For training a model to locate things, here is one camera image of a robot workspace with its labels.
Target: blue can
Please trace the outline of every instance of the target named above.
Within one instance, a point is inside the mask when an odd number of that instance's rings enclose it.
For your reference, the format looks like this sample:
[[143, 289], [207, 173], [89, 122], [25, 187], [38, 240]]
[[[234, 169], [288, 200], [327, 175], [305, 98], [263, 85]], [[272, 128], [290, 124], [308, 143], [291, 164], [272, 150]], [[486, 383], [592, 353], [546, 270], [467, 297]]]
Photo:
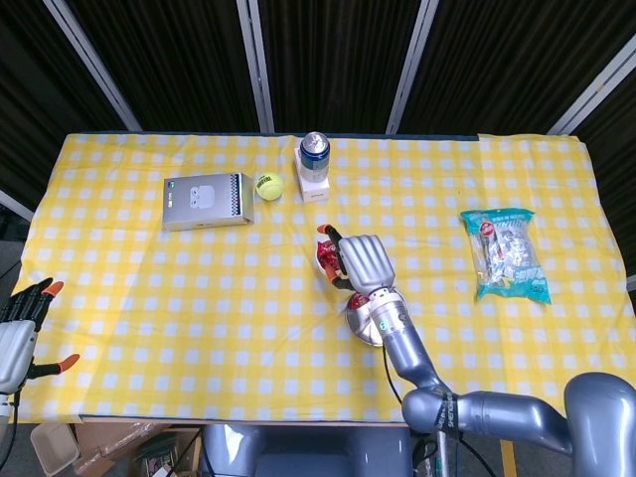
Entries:
[[329, 139], [322, 132], [310, 132], [300, 143], [301, 175], [310, 182], [322, 182], [329, 172]]

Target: plastic bag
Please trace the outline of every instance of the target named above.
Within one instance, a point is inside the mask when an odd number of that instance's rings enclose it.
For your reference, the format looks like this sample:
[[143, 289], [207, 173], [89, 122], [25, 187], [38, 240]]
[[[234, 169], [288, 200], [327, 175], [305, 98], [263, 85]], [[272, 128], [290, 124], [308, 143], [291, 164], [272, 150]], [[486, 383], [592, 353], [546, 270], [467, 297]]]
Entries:
[[550, 303], [548, 281], [528, 237], [533, 215], [526, 209], [461, 213], [477, 270], [477, 299], [493, 293]]

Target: yellow tennis ball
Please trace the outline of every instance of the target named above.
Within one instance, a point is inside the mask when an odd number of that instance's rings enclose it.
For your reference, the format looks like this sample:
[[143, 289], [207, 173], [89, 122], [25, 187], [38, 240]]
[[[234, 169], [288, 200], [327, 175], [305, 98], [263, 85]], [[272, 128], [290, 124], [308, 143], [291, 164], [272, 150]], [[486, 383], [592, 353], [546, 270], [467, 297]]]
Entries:
[[266, 172], [256, 181], [256, 192], [266, 201], [275, 201], [282, 196], [282, 179], [273, 172]]

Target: table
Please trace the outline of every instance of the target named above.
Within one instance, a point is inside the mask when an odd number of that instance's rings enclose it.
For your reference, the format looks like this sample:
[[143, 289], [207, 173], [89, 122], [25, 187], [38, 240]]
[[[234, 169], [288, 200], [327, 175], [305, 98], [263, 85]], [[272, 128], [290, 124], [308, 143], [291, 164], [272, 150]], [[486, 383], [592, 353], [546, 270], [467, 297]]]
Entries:
[[[379, 349], [348, 330], [347, 294], [315, 267], [315, 228], [377, 234], [441, 377], [456, 392], [532, 394], [562, 410], [569, 378], [636, 381], [625, 270], [574, 137], [334, 138], [327, 203], [303, 204], [293, 136], [73, 134], [34, 217], [17, 289], [66, 286], [36, 348], [80, 353], [25, 387], [21, 417], [401, 422]], [[265, 171], [280, 201], [250, 226], [161, 230], [163, 178]], [[486, 296], [459, 221], [526, 207], [552, 306]], [[397, 381], [405, 393], [409, 384]]]

